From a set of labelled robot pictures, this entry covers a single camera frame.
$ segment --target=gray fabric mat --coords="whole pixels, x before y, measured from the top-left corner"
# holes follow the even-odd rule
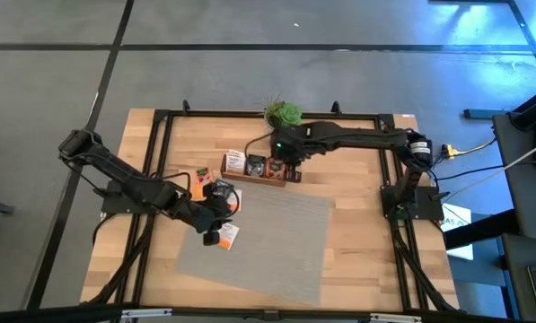
[[[240,231],[232,248],[205,247],[202,236],[188,230],[175,270],[318,305],[330,200],[227,181],[242,190],[242,210],[232,222]]]

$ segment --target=green plant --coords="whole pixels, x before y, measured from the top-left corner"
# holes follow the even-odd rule
[[[266,107],[266,119],[275,128],[302,124],[302,110],[293,103],[276,100]]]

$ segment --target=desk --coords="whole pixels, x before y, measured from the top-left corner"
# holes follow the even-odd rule
[[[118,156],[142,169],[154,110],[132,109]],[[394,116],[396,127],[417,128],[410,115]],[[334,120],[343,127],[373,128],[372,121]],[[265,134],[262,118],[175,117],[171,128],[164,175],[207,166],[217,176],[228,149],[243,150],[251,139]],[[158,132],[158,141],[162,137]],[[269,155],[268,140],[253,144],[249,153]],[[390,163],[391,182],[395,170]],[[321,304],[316,310],[401,311],[400,291],[388,223],[383,218],[379,186],[382,184],[378,152],[339,149],[305,162],[302,183],[288,183],[291,192],[325,196],[333,201],[327,234]],[[185,185],[185,179],[176,179]],[[82,301],[90,300],[118,268],[127,240],[129,214],[117,215],[99,230],[83,287]],[[434,286],[458,307],[441,232],[429,221],[414,221],[417,245],[424,271]],[[313,310],[314,307],[275,296],[207,281],[174,271],[186,230],[180,221],[156,218],[141,305],[236,309]],[[130,300],[136,269],[127,282],[125,300]],[[417,307],[413,274],[407,278],[412,305]]]
[[[534,147],[533,132],[517,130],[511,125],[507,115],[494,116],[493,125],[503,164],[515,161]],[[497,237],[503,233],[536,238],[536,167],[514,166],[507,170],[506,176],[514,209],[448,231],[445,234],[448,249]]]
[[[504,234],[501,240],[519,317],[536,321],[535,294],[527,271],[528,266],[536,266],[536,239]]]

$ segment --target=gray floor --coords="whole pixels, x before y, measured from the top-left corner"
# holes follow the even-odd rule
[[[0,0],[0,42],[111,43],[124,0]],[[517,0],[536,38],[535,0]],[[504,4],[423,0],[136,0],[125,43],[524,44]],[[81,127],[107,52],[0,52],[0,310],[22,306],[66,182],[57,145]],[[339,100],[346,112],[411,113],[434,144],[460,149],[492,138],[490,122],[463,109],[513,109],[536,93],[536,61],[525,55],[386,52],[123,52],[97,131],[117,150],[130,108],[260,109],[270,95],[309,111]],[[437,166],[442,177],[500,163],[497,148]],[[105,179],[90,172],[99,183]],[[442,184],[454,190],[481,178]],[[81,183],[43,301],[76,304],[92,249],[100,199]],[[480,213],[511,205],[497,176],[451,202]],[[461,306],[504,316],[496,287],[457,284]],[[485,300],[486,306],[478,306]],[[176,319],[191,321],[194,319]]]

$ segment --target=wooden table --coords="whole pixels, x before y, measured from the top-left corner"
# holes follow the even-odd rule
[[[152,126],[153,109],[132,109],[118,156],[139,170]],[[395,115],[396,127],[417,128],[412,115]],[[373,128],[373,122],[334,120],[343,127]],[[243,151],[251,139],[265,134],[262,118],[176,117],[164,175],[210,167],[220,174],[228,149]],[[163,123],[156,147],[162,141]],[[154,153],[154,164],[159,150]],[[250,153],[269,155],[268,139],[250,147]],[[395,170],[388,152],[391,182]],[[400,290],[388,222],[383,218],[379,186],[382,184],[378,152],[368,149],[339,149],[316,155],[302,167],[303,181],[284,189],[325,196],[333,201],[321,276],[320,310],[401,311]],[[178,179],[185,184],[185,179]],[[131,216],[117,215],[98,232],[83,287],[82,301],[90,300],[121,263]],[[414,221],[421,265],[437,290],[458,306],[451,269],[441,232],[429,221]],[[313,310],[314,307],[261,292],[207,281],[174,272],[186,230],[180,221],[156,218],[147,262],[141,304],[166,307]],[[125,300],[131,299],[136,266],[130,271]],[[407,270],[411,302],[417,305],[413,274]]]

